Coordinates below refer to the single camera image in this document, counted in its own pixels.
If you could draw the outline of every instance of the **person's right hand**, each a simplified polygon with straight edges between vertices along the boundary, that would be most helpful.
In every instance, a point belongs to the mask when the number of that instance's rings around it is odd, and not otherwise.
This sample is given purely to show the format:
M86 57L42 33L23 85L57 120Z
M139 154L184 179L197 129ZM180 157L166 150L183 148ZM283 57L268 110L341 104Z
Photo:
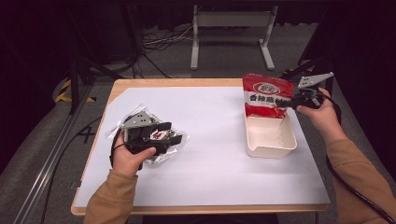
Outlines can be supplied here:
M330 97L328 91L319 88L319 90ZM324 98L323 105L319 109L312 109L307 106L297 106L297 111L311 118L312 124L317 128L326 143L335 139L347 138L341 125L338 122L332 102Z

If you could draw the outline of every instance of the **printed logo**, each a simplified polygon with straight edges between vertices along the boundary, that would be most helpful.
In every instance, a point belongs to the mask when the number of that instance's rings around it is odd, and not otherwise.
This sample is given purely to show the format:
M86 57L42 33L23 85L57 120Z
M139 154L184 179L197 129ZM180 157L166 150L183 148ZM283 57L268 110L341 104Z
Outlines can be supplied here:
M267 95L274 95L280 93L280 89L277 86L267 82L260 82L254 84L253 90L255 92L267 94Z

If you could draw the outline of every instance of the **white metal frame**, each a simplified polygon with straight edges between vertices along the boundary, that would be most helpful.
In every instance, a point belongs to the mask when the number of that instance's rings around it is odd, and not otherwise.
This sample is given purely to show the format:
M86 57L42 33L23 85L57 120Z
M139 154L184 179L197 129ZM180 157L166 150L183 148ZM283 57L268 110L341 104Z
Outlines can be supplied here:
M274 26L276 12L277 7L273 7L271 11L198 11L198 6L194 6L191 70L198 69L198 27L200 26L266 27L265 37L264 39L259 39L259 45L268 70L274 70L275 66L267 45Z

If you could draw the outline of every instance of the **white container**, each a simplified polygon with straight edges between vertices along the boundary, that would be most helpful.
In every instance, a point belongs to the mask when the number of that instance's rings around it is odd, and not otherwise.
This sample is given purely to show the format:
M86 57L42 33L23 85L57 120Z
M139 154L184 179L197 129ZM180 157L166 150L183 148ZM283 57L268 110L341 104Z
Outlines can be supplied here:
M282 159L297 147L290 117L283 119L245 117L247 154L251 157Z

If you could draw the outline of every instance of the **hand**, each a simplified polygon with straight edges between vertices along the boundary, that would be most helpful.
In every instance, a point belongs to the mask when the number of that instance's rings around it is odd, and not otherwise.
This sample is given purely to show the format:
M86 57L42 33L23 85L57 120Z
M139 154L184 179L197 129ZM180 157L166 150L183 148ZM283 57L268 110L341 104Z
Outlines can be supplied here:
M152 157L156 151L155 147L150 147L137 154L132 154L124 145L124 132L121 131L117 138L113 157L113 170L134 177L139 165L146 159Z
M330 97L328 91L322 88L319 88L319 90ZM326 143L335 139L347 139L347 136L338 122L332 102L328 99L324 98L323 105L319 109L312 109L303 105L297 106L296 109L298 112L311 118L312 124L320 131Z

